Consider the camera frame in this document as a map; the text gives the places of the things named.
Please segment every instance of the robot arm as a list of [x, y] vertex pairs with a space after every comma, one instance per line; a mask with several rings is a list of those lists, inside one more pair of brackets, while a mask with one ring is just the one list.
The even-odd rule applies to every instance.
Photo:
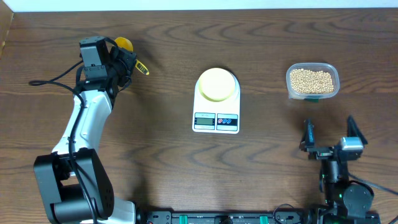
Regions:
[[[108, 52], [106, 42], [114, 45]], [[80, 110], [72, 153], [77, 170], [99, 223], [135, 224], [136, 213], [132, 202], [114, 197], [112, 184], [97, 155], [103, 127], [111, 114], [118, 87], [127, 87], [131, 82], [131, 71], [137, 63], [136, 54], [129, 47], [119, 48], [106, 37], [90, 37], [80, 41], [84, 66], [76, 74], [75, 91], [84, 100], [74, 97], [74, 109], [60, 142], [49, 155], [39, 156], [34, 172], [39, 185], [47, 218], [51, 223], [93, 223], [92, 211], [83, 196], [81, 184], [63, 185], [75, 175], [69, 157], [69, 136]], [[85, 80], [80, 81], [84, 71]]]
[[322, 162], [320, 190], [325, 189], [327, 206], [313, 208], [314, 223], [379, 223], [369, 210], [374, 193], [368, 185], [349, 179], [348, 161], [361, 157], [368, 142], [357, 127], [352, 116], [347, 119], [347, 137], [330, 147], [316, 147], [313, 124], [305, 121], [305, 132], [300, 143], [301, 150], [308, 152], [308, 158]]

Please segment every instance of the wood grain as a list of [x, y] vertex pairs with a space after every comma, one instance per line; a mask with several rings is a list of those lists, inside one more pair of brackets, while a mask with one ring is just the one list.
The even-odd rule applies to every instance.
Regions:
[[[118, 197], [175, 210], [273, 210], [322, 203], [320, 163], [297, 149], [313, 118], [319, 145], [335, 144], [352, 114], [367, 137], [352, 173], [398, 190], [398, 9], [19, 13], [0, 60], [0, 223], [47, 223], [33, 173], [59, 141], [72, 98], [31, 87], [79, 60], [92, 35], [133, 41], [150, 75], [135, 73], [108, 118], [99, 156]], [[285, 72], [328, 62], [341, 90], [319, 103], [289, 100]], [[193, 89], [207, 68], [239, 79], [241, 132], [191, 130]], [[73, 85], [70, 75], [62, 82]], [[398, 197], [375, 190], [393, 219]]]

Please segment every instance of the digital kitchen scale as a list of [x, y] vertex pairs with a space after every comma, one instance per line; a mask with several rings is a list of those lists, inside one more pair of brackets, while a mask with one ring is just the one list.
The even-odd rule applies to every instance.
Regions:
[[239, 132], [241, 87], [236, 77], [222, 68], [202, 73], [195, 85], [192, 130], [204, 133]]

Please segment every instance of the plastic container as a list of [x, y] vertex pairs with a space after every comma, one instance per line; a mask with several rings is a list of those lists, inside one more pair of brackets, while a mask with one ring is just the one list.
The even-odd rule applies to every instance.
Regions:
[[[333, 84], [333, 92], [324, 94], [309, 94], [309, 93], [298, 93], [292, 88], [290, 82], [290, 73], [294, 69], [305, 69], [314, 72], [324, 71], [331, 75], [331, 82]], [[340, 81], [338, 79], [337, 70], [328, 63], [297, 63], [292, 65], [286, 72], [286, 84], [287, 90], [289, 91], [289, 98], [304, 100], [304, 99], [324, 99], [335, 96], [340, 89]]]

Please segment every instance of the yellow disc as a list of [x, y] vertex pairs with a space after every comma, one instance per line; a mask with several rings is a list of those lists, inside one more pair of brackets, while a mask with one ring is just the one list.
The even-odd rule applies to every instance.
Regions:
[[235, 90], [233, 75], [222, 68], [211, 68], [199, 78], [199, 92], [207, 100], [221, 102], [228, 99]]
[[116, 42], [118, 47], [122, 47], [122, 48], [132, 52], [133, 47], [132, 47], [132, 43], [130, 40], [128, 40], [124, 37], [118, 37], [114, 41]]

